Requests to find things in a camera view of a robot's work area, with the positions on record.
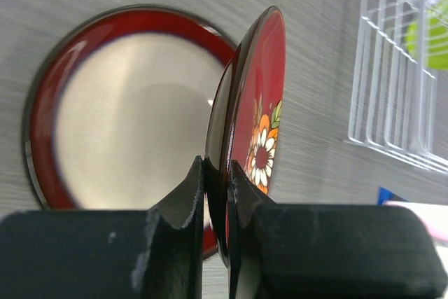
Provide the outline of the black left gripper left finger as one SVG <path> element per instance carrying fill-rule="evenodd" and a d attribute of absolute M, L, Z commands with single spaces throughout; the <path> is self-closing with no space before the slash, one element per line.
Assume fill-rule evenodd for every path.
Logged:
<path fill-rule="evenodd" d="M 200 298 L 204 174 L 143 211 L 18 211 L 1 220 L 2 298 Z"/>

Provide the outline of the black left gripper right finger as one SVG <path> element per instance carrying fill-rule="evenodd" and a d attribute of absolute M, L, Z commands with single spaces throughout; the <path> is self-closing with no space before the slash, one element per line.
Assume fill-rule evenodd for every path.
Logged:
<path fill-rule="evenodd" d="M 441 298 L 447 273 L 404 207 L 274 202 L 230 166 L 231 298 Z"/>

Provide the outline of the small brown rimmed plate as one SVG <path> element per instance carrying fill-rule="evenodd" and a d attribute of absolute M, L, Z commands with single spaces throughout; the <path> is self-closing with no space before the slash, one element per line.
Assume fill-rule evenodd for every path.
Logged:
<path fill-rule="evenodd" d="M 237 162 L 263 193 L 272 180 L 283 108 L 286 28 L 270 6 L 225 61 L 213 100 L 204 153 L 204 182 L 211 226 L 223 262 L 229 261 L 227 184 Z"/>

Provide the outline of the white wire dish rack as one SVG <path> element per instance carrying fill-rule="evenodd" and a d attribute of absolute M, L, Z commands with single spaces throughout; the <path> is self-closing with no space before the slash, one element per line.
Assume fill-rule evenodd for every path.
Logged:
<path fill-rule="evenodd" d="M 360 0 L 348 140 L 447 173 L 447 70 L 426 67 L 426 12 L 439 0 Z"/>

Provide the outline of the large brown rimmed cream plate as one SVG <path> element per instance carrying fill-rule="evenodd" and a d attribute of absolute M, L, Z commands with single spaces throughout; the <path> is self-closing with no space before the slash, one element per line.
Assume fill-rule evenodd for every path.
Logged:
<path fill-rule="evenodd" d="M 22 119 L 22 148 L 28 177 L 42 207 L 75 209 L 57 177 L 51 145 L 57 98 L 69 74 L 89 54 L 112 40 L 134 33 L 168 33 L 192 41 L 226 65 L 237 44 L 207 19 L 169 6 L 132 4 L 96 14 L 73 28 L 48 53 L 31 83 Z"/>

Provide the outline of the blue clipboard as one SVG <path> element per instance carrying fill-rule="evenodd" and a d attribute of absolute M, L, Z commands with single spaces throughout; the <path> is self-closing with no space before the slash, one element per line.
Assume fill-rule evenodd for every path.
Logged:
<path fill-rule="evenodd" d="M 389 201 L 406 202 L 407 200 L 384 187 L 379 187 L 377 205 L 383 205 Z"/>

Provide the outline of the pink paper sheet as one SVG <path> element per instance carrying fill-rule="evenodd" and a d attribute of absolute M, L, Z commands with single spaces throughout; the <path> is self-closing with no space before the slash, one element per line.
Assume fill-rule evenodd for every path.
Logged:
<path fill-rule="evenodd" d="M 383 205 L 412 211 L 426 226 L 433 239 L 447 243 L 447 205 L 389 200 Z"/>

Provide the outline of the green plastic plate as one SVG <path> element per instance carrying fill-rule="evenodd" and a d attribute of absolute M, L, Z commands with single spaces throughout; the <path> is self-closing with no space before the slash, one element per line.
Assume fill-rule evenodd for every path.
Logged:
<path fill-rule="evenodd" d="M 426 67 L 447 70 L 447 0 L 439 0 L 426 12 Z"/>

